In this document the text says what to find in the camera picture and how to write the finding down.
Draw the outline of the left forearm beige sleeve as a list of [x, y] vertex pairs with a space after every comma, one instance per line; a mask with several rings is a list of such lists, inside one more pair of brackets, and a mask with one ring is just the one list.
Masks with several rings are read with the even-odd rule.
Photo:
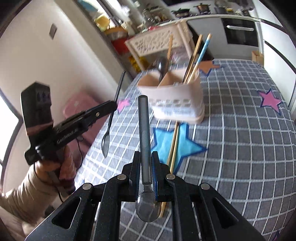
[[56, 188], [41, 181], [31, 166], [17, 189], [1, 194], [1, 207], [15, 217], [35, 224], [57, 196]]

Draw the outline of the person's left hand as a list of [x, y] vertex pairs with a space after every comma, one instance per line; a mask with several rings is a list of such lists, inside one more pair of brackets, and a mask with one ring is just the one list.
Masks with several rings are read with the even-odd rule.
[[70, 148], [65, 146], [60, 155], [62, 160], [41, 160], [34, 164], [38, 178], [46, 184], [54, 185], [62, 195], [70, 195], [75, 191], [74, 178], [76, 166]]

